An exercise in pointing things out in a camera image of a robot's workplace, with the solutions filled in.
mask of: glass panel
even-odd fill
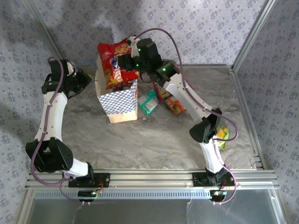
[[[239,190],[232,202],[204,199],[107,200],[79,205],[67,199],[36,199],[28,224],[276,224],[268,190]]]

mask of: red snack bag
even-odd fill
[[[127,39],[113,45],[99,43],[98,52],[102,60],[104,75],[107,79],[106,89],[120,86],[123,82],[128,83],[139,77],[139,71],[125,71],[117,64],[117,56],[131,54]]]

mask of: yellow candy wrapper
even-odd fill
[[[225,139],[227,140],[229,137],[229,129],[225,126],[217,126],[217,137],[219,139]],[[225,150],[225,141],[219,141],[218,147],[221,150]]]

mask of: metal base bracket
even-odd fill
[[[94,179],[79,179],[69,181],[69,188],[108,188],[110,173],[94,173]]]
[[[200,172],[200,173],[192,173],[192,180],[193,180],[193,186],[194,187],[207,187],[207,186],[221,186],[226,182],[225,187],[228,186],[234,186],[235,182],[230,173],[226,173],[217,183],[216,185],[212,184],[210,180],[207,177],[206,172]]]

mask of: metal extrusion bar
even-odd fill
[[[70,198],[77,199],[77,190],[65,190]],[[206,189],[185,190],[104,190],[97,193],[98,200],[123,200],[123,199],[211,199],[210,191]],[[64,199],[57,190],[38,190],[35,199]]]
[[[261,8],[260,13],[258,14],[253,26],[251,27],[251,30],[249,31],[247,38],[245,39],[244,44],[242,45],[237,57],[235,58],[235,61],[232,65],[233,71],[237,72],[243,63],[245,57],[247,56],[250,48],[252,47],[254,41],[256,40],[259,32],[261,31],[266,19],[268,18],[268,15],[273,8],[274,3],[276,0],[266,0],[264,5]]]
[[[33,199],[36,196],[35,190],[26,190],[24,198],[20,204],[20,211],[18,212],[18,216],[16,218],[16,224],[24,224],[25,220],[28,220],[30,210],[32,207]]]
[[[276,219],[280,224],[291,223],[290,220],[288,220],[289,215],[286,213],[284,203],[283,201],[281,201],[281,198],[279,198],[280,195],[278,191],[280,191],[280,189],[268,189],[269,197],[271,199],[271,204],[274,209]]]
[[[192,173],[204,172],[203,170],[95,170],[95,173],[108,172],[110,176],[109,190],[138,190],[138,189],[218,189],[216,187],[194,188]],[[233,170],[238,189],[267,189],[279,188],[273,170]],[[60,173],[38,174],[48,182],[57,182],[61,179]],[[57,189],[57,186],[44,186],[29,175],[26,189]]]
[[[275,189],[274,190],[275,191],[275,193],[276,193],[276,199],[277,199],[277,201],[278,201],[278,203],[277,202],[275,202],[276,203],[276,207],[279,209],[279,208],[281,208],[281,212],[282,212],[282,215],[284,216],[284,218],[286,219],[286,222],[285,223],[292,223],[291,222],[291,216],[289,215],[289,211],[288,211],[288,209],[287,209],[287,207],[286,207],[286,202],[285,202],[285,198],[284,198],[284,196],[282,195],[282,191],[281,191],[281,189]]]
[[[63,55],[62,51],[60,50],[60,48],[55,43],[54,37],[52,36],[48,26],[46,25],[40,11],[36,7],[36,4],[32,0],[23,0],[23,2],[26,5],[31,16],[33,17],[34,21],[36,22],[42,35],[44,36],[51,51],[53,53],[55,53],[59,59],[63,59],[64,55]]]
[[[254,128],[249,109],[247,107],[247,103],[245,100],[245,96],[243,94],[243,90],[240,84],[240,80],[238,76],[230,69],[230,75],[233,79],[233,84],[236,89],[236,95],[239,100],[243,120],[245,123],[246,131],[249,134],[249,139],[250,139],[250,144],[253,147],[254,153],[259,155],[260,162],[261,162],[261,167],[263,169],[267,169],[266,161],[263,156],[263,152],[261,149],[261,145],[258,141],[256,130]]]
[[[256,169],[263,169],[261,159],[258,154],[253,155],[254,163],[256,164]]]

